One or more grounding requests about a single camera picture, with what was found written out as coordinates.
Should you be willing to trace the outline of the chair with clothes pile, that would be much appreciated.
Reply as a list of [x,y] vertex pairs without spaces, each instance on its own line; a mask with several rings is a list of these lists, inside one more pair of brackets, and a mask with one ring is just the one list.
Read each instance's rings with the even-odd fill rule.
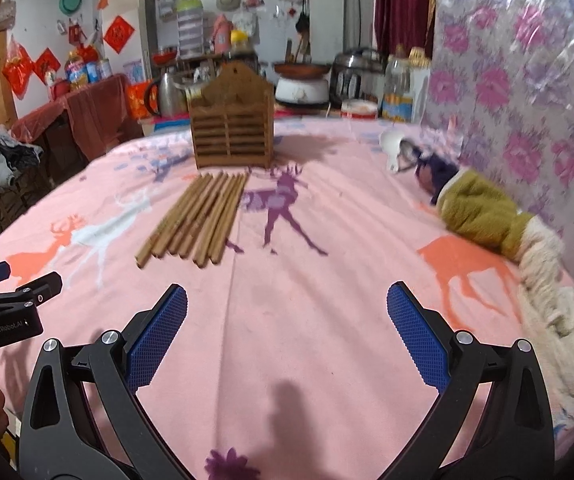
[[52,190],[44,150],[0,130],[0,232]]

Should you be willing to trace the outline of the olive and cream knit cloth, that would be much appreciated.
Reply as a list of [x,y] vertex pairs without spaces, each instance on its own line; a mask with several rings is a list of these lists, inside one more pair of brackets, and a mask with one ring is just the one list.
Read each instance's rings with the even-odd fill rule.
[[448,230],[517,266],[526,331],[552,388],[574,398],[574,287],[562,282],[560,236],[476,170],[420,154],[415,176]]

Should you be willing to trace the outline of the red covered side table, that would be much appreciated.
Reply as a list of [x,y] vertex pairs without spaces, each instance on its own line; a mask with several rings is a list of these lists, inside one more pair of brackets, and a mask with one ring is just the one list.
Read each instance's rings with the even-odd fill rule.
[[46,176],[63,180],[112,148],[144,136],[130,116],[127,88],[123,74],[88,84],[18,119],[10,134],[42,148]]

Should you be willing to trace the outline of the pink deer print tablecloth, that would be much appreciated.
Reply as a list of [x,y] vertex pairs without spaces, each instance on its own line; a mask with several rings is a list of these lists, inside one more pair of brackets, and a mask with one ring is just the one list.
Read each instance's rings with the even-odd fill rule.
[[142,245],[197,175],[181,133],[115,148],[0,234],[6,289],[57,272],[45,338],[88,344],[171,284],[188,315],[138,399],[197,478],[212,452],[263,479],[375,479],[428,412],[387,314],[404,282],[488,344],[529,338],[552,388],[556,450],[574,436],[574,335],[524,318],[506,259],[444,228],[412,174],[392,174],[374,122],[282,122],[277,165],[248,174],[221,263],[176,255],[138,266]]

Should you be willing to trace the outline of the steel electric kettle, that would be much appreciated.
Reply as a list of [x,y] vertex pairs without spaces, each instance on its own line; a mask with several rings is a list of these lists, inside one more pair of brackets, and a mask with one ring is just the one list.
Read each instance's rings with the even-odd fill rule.
[[173,67],[148,84],[144,94],[148,113],[159,118],[174,118],[188,113],[188,103],[182,77]]

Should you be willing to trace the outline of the wooden slatted utensil holder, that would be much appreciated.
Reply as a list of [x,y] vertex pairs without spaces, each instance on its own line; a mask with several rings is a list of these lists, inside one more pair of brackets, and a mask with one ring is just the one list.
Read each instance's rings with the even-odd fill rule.
[[196,166],[269,167],[274,158],[274,87],[229,62],[188,103]]

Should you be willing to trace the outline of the white refrigerator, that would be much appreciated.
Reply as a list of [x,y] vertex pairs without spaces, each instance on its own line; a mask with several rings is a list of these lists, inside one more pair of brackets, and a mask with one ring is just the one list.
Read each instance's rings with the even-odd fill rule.
[[129,84],[156,78],[152,55],[158,50],[157,0],[99,0],[104,57],[112,73]]

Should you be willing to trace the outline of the white ceramic spoon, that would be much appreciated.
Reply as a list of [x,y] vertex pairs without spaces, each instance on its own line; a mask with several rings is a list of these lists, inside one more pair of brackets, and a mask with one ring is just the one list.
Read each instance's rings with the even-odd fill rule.
[[399,172],[401,164],[405,162],[402,148],[404,133],[400,128],[390,128],[380,133],[379,145],[383,154],[387,156],[387,168],[389,171]]

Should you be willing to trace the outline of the pink thermos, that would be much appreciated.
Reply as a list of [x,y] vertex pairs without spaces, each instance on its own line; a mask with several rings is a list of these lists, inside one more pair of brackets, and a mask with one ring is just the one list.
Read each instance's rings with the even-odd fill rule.
[[232,34],[232,22],[225,14],[220,14],[212,28],[212,44],[215,54],[224,54],[230,49],[230,35]]

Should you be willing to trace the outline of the stacked steamer with green lid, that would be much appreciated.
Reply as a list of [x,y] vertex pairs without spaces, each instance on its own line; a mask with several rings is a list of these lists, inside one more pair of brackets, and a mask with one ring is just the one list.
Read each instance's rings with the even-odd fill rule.
[[181,58],[189,58],[202,54],[206,25],[201,0],[177,0],[176,24],[178,55]]

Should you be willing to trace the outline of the white cooker with frying pan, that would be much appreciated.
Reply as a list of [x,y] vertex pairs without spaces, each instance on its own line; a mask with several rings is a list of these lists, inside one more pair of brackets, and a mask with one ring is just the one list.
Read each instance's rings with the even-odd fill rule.
[[274,63],[278,75],[275,99],[282,105],[322,106],[329,103],[330,64]]

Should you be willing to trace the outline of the clear oil bottle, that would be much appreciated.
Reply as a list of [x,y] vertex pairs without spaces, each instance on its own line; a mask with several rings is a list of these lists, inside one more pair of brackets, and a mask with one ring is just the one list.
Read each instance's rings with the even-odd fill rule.
[[413,102],[409,62],[404,47],[399,44],[388,58],[381,115],[390,122],[408,124],[413,116]]

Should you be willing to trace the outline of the red white bowl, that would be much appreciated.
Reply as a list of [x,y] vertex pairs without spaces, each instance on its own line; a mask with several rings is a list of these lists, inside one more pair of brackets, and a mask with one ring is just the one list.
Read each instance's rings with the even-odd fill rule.
[[341,104],[341,116],[357,120],[375,120],[378,117],[378,105],[368,100],[345,100]]

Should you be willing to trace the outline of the black silver pressure cooker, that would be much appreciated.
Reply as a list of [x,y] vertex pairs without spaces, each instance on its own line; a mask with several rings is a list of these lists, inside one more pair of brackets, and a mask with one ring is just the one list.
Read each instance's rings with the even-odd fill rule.
[[381,54],[370,47],[346,50],[332,63],[329,97],[335,107],[347,100],[366,100],[381,104],[384,86]]

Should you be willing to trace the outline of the dark red curtain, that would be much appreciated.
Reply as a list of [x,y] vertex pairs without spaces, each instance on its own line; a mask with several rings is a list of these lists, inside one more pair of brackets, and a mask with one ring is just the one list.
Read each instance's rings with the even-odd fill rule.
[[374,32],[377,49],[394,54],[423,48],[432,58],[436,0],[375,0]]

